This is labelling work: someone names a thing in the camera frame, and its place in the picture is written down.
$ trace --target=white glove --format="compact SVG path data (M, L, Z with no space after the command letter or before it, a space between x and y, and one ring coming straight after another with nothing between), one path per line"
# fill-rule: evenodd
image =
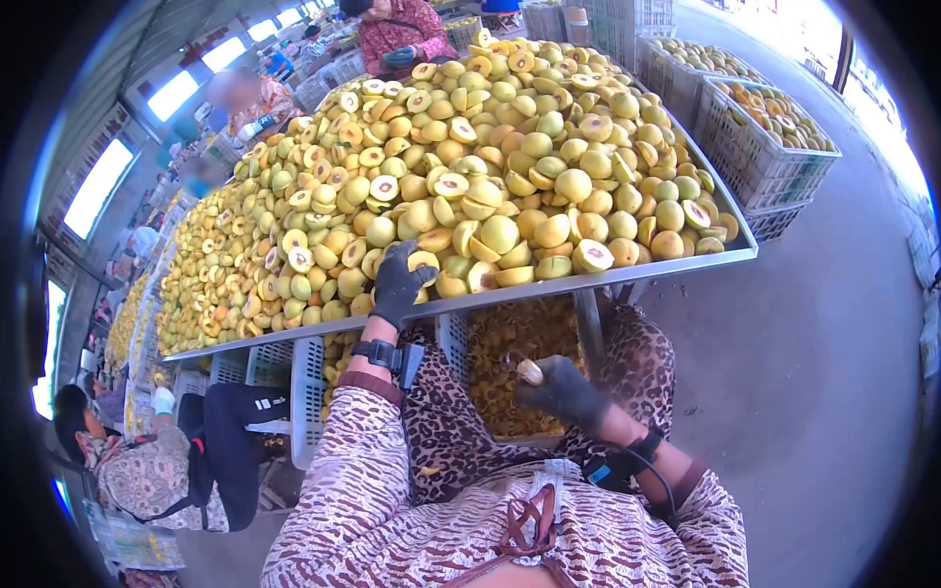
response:
M256 122L250 122L249 124L242 127L236 136L243 143L248 143L249 140L258 133L262 131L262 125Z
M172 415L174 405L176 405L176 398L173 396L173 392L163 386L153 391L153 396L151 396L153 414Z

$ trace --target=worker's right hand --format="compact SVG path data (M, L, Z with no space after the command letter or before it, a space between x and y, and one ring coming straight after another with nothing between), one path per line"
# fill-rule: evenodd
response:
M419 290L438 275L438 269L431 265L408 271L408 256L416 248L415 239L390 246L375 275L375 307L370 314L381 316L398 330L412 313Z
M535 364L546 381L534 387L520 379L517 400L548 412L564 424L578 426L590 437L598 437L611 408L611 396L597 391L569 358L552 356Z

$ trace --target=ceiling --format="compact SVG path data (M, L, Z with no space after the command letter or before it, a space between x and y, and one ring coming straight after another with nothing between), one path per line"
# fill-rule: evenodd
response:
M49 177L63 173L75 146L135 80L179 51L203 31L228 23L238 13L296 7L298 2L264 0L138 0L137 10L117 27L100 63L78 83L67 99L65 124L49 168ZM55 182L46 183L43 202Z

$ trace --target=cord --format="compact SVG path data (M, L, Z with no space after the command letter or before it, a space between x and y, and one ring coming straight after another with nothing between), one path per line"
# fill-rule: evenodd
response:
M650 471L653 472L653 475L657 476L657 479L660 480L660 483L663 484L663 490L666 491L667 515L661 516L661 518L666 520L668 523L670 523L670 526L672 527L673 525L671 521L673 520L673 516L677 513L677 508L676 508L676 505L673 503L673 492L670 490L670 484L668 484L666 480L663 478L662 474L660 474L660 472L657 471L657 469L653 467L653 464L651 464L645 458L633 452L632 450L628 449L627 447L624 448L624 451L627 453L630 453L631 455L634 456L635 459L637 459L638 461L642 462L645 466L647 466L650 469Z

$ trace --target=leopard print pants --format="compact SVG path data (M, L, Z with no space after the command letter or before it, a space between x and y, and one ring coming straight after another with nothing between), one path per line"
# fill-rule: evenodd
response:
M637 307L619 305L603 321L604 367L593 381L633 418L660 427L667 438L673 411L673 344ZM414 505L444 502L493 472L531 461L567 458L582 464L610 450L570 427L554 449L497 442L457 382L434 335L416 327L403 342L424 346L424 360L402 405Z

